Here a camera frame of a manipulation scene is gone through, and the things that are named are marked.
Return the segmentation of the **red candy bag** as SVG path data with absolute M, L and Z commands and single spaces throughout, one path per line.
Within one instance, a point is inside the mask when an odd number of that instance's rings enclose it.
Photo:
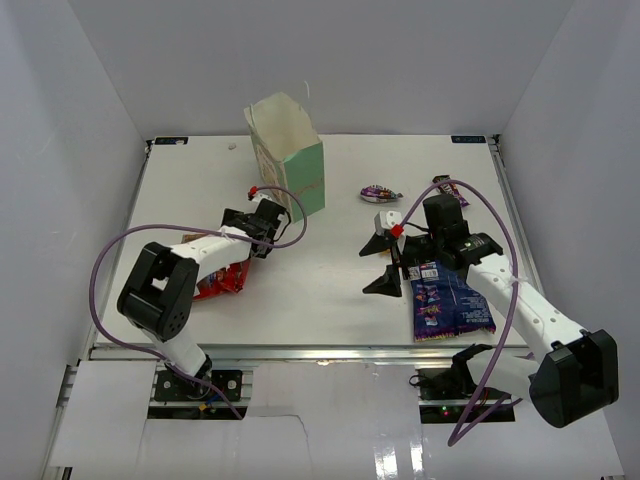
M 199 266 L 193 300 L 240 292 L 249 271 L 250 244 L 229 235 L 184 234 L 180 247 Z

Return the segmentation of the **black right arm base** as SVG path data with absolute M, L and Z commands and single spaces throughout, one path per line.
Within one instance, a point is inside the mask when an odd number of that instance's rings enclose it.
M 461 390 L 450 368 L 418 369 L 409 377 L 408 383 L 418 391 L 420 419 L 423 425 L 456 424 L 474 391 L 474 388 L 468 392 Z M 465 423 L 489 410 L 502 395 L 498 390 L 485 387 Z M 511 403 L 512 399 L 509 397 L 482 422 L 515 422 L 514 407 Z

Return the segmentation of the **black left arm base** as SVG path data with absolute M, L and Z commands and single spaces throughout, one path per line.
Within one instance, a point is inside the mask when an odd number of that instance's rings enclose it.
M 207 382 L 220 390 L 230 402 L 241 399 L 243 372 L 241 370 L 212 370 Z M 153 400 L 156 402 L 221 402 L 219 393 L 197 382 L 186 380 L 170 369 L 157 373 Z

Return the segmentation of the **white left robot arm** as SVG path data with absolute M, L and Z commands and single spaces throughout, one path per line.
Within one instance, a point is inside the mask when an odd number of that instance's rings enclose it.
M 116 308 L 180 370 L 176 384 L 188 398 L 205 396 L 212 378 L 209 358 L 187 328 L 197 284 L 233 265 L 266 257 L 289 218 L 285 207 L 261 195 L 253 212 L 225 210 L 212 234 L 173 246 L 151 242 L 141 250 Z

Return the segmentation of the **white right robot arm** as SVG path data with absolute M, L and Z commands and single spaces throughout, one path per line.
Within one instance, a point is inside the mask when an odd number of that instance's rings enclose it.
M 517 276 L 517 258 L 506 256 L 487 234 L 473 234 L 451 195 L 426 198 L 426 233 L 408 236 L 401 214 L 381 211 L 361 256 L 389 251 L 385 273 L 366 294 L 398 297 L 401 280 L 437 262 L 487 301 L 525 341 L 532 358 L 504 356 L 498 347 L 472 345 L 452 359 L 453 390 L 477 397 L 486 387 L 532 403 L 548 424 L 563 428 L 619 398 L 618 350 L 604 330 L 589 331 L 557 310 Z

